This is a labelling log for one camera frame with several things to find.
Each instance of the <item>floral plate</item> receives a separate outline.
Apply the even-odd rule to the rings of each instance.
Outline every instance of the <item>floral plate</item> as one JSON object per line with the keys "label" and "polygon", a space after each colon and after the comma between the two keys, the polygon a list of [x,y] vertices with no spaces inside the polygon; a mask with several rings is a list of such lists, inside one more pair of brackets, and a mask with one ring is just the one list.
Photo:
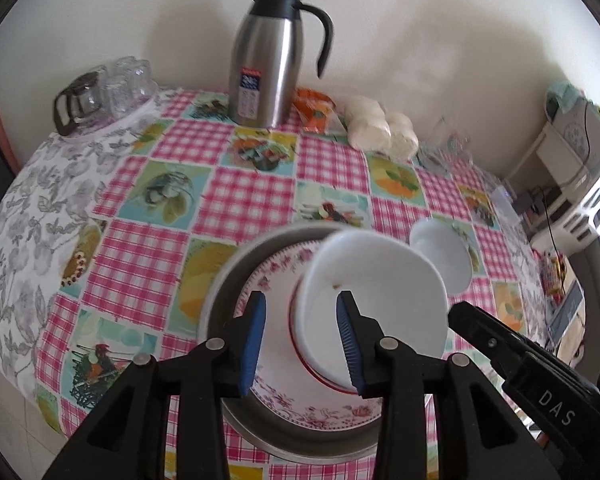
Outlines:
{"label": "floral plate", "polygon": [[380,417],[381,399],[363,400],[337,391],[303,364],[288,324],[288,311],[302,274],[321,241],[289,246],[264,261],[245,283],[235,315],[243,313],[252,290],[267,298],[267,321],[251,391],[276,415],[320,431],[358,428]]}

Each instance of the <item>metal screw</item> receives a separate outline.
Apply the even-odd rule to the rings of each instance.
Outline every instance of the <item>metal screw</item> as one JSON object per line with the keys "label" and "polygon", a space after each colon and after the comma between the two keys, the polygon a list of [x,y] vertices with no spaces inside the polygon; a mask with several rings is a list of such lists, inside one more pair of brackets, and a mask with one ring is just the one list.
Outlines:
{"label": "metal screw", "polygon": [[385,350],[395,350],[398,348],[398,342],[393,337],[383,337],[380,346]]}
{"label": "metal screw", "polygon": [[470,359],[464,354],[453,354],[451,356],[451,362],[456,366],[467,366],[470,362]]}
{"label": "metal screw", "polygon": [[146,352],[140,352],[139,354],[134,355],[134,364],[138,366],[145,366],[149,364],[151,361],[151,354],[147,354]]}
{"label": "metal screw", "polygon": [[209,348],[209,350],[220,350],[224,348],[224,339],[221,337],[212,337],[205,343],[205,346]]}

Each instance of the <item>small white bowl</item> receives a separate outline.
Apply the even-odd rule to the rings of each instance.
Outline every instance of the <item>small white bowl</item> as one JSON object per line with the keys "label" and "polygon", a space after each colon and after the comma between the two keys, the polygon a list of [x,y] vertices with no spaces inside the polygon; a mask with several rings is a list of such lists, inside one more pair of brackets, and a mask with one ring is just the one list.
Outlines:
{"label": "small white bowl", "polygon": [[298,351],[327,382],[355,392],[336,323],[341,290],[350,290],[360,313],[377,319],[386,335],[419,354],[442,356],[447,299],[433,264],[394,238],[344,229],[314,255],[291,313]]}
{"label": "small white bowl", "polygon": [[409,233],[409,245],[436,267],[450,296],[470,285],[474,275],[471,257],[451,226],[435,218],[418,220]]}

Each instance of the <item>orange snack bag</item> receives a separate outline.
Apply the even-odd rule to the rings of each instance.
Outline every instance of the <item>orange snack bag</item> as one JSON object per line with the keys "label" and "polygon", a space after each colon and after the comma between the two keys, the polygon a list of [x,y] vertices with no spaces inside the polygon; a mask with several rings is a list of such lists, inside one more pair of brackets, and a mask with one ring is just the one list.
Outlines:
{"label": "orange snack bag", "polygon": [[302,129],[314,134],[325,134],[329,114],[335,113],[335,103],[328,95],[298,88],[294,97],[294,106],[302,119]]}

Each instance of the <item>stainless steel pot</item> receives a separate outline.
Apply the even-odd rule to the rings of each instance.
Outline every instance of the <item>stainless steel pot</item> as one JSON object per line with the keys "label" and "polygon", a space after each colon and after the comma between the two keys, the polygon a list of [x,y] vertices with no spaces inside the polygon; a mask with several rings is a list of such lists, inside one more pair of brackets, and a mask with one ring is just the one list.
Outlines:
{"label": "stainless steel pot", "polygon": [[[335,222],[300,222],[270,231],[241,247],[211,285],[200,314],[198,338],[220,334],[224,323],[234,315],[244,283],[266,258],[289,245],[321,240],[343,228]],[[374,453],[378,444],[380,420],[353,430],[308,430],[277,416],[251,392],[243,399],[223,400],[222,407],[229,424],[247,441],[292,462],[348,462]]]}

